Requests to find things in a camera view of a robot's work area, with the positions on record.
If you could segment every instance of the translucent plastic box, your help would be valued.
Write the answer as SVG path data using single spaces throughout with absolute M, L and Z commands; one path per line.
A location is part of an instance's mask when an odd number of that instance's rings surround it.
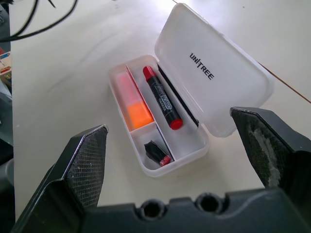
M 227 137 L 235 131 L 230 107 L 260 107 L 273 92 L 273 76 L 241 48 L 185 4 L 177 4 L 155 45 L 158 60 L 144 55 L 113 68 L 110 87 L 142 170 L 159 177 L 204 156 L 207 131 Z M 143 75 L 151 66 L 183 119 L 172 130 Z M 132 73 L 154 121 L 132 130 L 122 113 L 116 88 L 121 73 Z M 144 144 L 155 141 L 173 161 L 160 167 L 146 156 Z

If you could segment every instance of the open case lid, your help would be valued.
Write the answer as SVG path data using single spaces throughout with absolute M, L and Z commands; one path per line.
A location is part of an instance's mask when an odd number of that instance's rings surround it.
M 155 54 L 191 112 L 216 137 L 235 130 L 230 107 L 260 107 L 273 92 L 266 69 L 182 3 L 173 8 Z

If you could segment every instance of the orange highlighter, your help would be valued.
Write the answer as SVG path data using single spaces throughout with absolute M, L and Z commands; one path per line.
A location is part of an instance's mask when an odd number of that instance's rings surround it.
M 115 81 L 123 109 L 126 111 L 123 115 L 129 130 L 132 131 L 153 122 L 154 119 L 130 73 L 123 72 L 118 74 Z

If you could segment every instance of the black marker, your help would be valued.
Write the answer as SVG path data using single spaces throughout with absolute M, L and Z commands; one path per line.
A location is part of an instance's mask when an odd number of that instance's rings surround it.
M 155 99 L 162 110 L 162 113 L 173 130 L 178 130 L 183 125 L 183 120 L 176 111 L 172 101 L 168 97 L 164 90 L 159 78 L 150 66 L 146 66 L 142 72 L 146 77 L 146 81 L 149 84 Z

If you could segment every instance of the unitree logo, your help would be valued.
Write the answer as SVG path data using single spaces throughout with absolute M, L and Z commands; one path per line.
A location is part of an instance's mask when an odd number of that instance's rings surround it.
M 190 58 L 194 61 L 194 63 L 198 64 L 197 68 L 201 69 L 202 72 L 211 80 L 214 78 L 214 75 L 208 70 L 208 68 L 203 65 L 201 59 L 197 58 L 193 53 L 191 53 Z

